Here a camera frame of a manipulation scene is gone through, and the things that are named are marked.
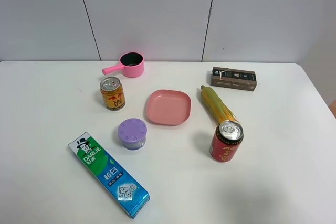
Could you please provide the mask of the gold energy drink can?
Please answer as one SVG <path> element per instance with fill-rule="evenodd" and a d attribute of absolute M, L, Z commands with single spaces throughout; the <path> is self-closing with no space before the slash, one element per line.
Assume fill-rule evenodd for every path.
<path fill-rule="evenodd" d="M 100 82 L 100 92 L 107 109 L 117 111 L 125 106 L 123 86 L 117 77 L 103 79 Z"/>

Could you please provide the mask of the pink square plate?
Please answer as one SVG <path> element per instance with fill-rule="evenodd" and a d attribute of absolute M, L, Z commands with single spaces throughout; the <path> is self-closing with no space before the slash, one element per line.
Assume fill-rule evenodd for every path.
<path fill-rule="evenodd" d="M 189 118 L 191 105 L 191 98 L 186 93 L 161 89 L 149 96 L 145 113 L 153 123 L 177 126 Z"/>

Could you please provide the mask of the purple lidded round container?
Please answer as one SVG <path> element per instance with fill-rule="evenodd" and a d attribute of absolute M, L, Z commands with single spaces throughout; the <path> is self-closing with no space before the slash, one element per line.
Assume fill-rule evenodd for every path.
<path fill-rule="evenodd" d="M 147 126 L 137 118 L 123 121 L 118 127 L 118 137 L 125 148 L 138 150 L 146 143 Z"/>

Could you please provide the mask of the pink toy saucepan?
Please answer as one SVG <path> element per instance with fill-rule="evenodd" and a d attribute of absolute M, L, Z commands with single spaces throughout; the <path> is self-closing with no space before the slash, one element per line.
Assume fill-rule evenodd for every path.
<path fill-rule="evenodd" d="M 128 52 L 120 57 L 117 65 L 102 69 L 105 76 L 117 71 L 122 71 L 128 78 L 139 77 L 144 72 L 143 56 L 138 52 Z"/>

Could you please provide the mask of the toy corn cob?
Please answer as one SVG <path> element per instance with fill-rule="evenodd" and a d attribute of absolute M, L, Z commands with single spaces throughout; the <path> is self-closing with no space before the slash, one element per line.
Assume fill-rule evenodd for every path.
<path fill-rule="evenodd" d="M 239 122 L 235 114 L 223 103 L 211 87 L 201 85 L 200 97 L 218 125 L 226 120 Z"/>

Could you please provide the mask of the brown rectangular box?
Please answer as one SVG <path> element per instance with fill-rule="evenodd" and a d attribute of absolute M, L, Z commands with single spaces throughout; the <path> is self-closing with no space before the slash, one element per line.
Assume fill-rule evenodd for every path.
<path fill-rule="evenodd" d="M 257 78 L 254 71 L 213 67 L 211 85 L 245 91 L 254 91 Z"/>

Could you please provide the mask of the red soda can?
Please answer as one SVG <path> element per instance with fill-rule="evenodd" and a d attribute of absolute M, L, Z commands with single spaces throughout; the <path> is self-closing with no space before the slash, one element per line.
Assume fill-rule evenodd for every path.
<path fill-rule="evenodd" d="M 235 121 L 224 120 L 217 126 L 210 145 L 209 151 L 212 158 L 218 162 L 230 161 L 243 139 L 242 126 Z"/>

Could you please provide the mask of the Darlie toothpaste box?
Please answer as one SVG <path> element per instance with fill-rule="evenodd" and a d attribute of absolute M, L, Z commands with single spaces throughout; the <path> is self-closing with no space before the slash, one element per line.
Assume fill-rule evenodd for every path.
<path fill-rule="evenodd" d="M 140 185 L 89 133 L 68 144 L 81 162 L 106 188 L 130 218 L 135 218 L 150 200 Z"/>

